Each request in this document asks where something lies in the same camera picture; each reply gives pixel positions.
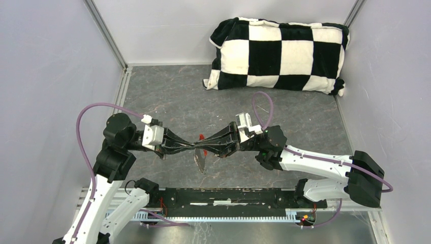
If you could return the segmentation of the red grey keyring holder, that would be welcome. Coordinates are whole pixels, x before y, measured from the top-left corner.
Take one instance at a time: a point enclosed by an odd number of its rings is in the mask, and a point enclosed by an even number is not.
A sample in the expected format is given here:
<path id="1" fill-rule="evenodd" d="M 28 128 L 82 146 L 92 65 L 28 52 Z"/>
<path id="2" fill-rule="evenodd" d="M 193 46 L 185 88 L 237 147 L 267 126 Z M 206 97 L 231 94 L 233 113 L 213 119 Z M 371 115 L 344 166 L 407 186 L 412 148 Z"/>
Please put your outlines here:
<path id="1" fill-rule="evenodd" d="M 205 160 L 208 152 L 205 149 L 196 147 L 194 152 L 194 161 L 196 165 L 198 166 L 199 172 L 201 174 L 204 174 L 205 170 Z"/>

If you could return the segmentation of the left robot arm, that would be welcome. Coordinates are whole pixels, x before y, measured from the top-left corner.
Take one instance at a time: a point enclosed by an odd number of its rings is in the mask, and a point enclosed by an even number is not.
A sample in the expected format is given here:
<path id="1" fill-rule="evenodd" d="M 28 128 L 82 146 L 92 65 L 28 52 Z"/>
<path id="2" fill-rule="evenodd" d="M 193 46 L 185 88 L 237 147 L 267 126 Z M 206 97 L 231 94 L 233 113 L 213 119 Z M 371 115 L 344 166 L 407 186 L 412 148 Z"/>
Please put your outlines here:
<path id="1" fill-rule="evenodd" d="M 141 209 L 158 207 L 149 215 L 165 220 L 168 213 L 166 198 L 159 193 L 159 185 L 146 178 L 134 182 L 126 199 L 106 215 L 117 190 L 125 181 L 136 161 L 134 151 L 154 152 L 158 157 L 195 149 L 150 115 L 137 117 L 145 124 L 142 131 L 131 121 L 129 112 L 117 113 L 107 119 L 105 137 L 94 165 L 90 165 L 90 186 L 79 213 L 64 237 L 53 243 L 114 243 L 124 226 Z"/>

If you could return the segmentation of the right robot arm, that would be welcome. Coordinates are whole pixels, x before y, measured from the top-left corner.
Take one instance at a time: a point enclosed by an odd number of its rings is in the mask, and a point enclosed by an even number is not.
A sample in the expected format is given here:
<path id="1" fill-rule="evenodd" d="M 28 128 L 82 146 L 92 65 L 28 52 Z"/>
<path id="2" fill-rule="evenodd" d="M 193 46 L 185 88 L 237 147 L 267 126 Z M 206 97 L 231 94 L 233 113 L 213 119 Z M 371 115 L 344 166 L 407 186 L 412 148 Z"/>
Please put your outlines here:
<path id="1" fill-rule="evenodd" d="M 327 199 L 351 199 L 357 204 L 379 208 L 384 170 L 364 151 L 349 155 L 328 155 L 287 145 L 280 126 L 238 126 L 232 122 L 218 133 L 194 143 L 194 148 L 210 151 L 220 158 L 237 151 L 257 151 L 259 164 L 268 170 L 300 171 L 321 180 L 300 180 L 293 194 L 299 207 Z"/>

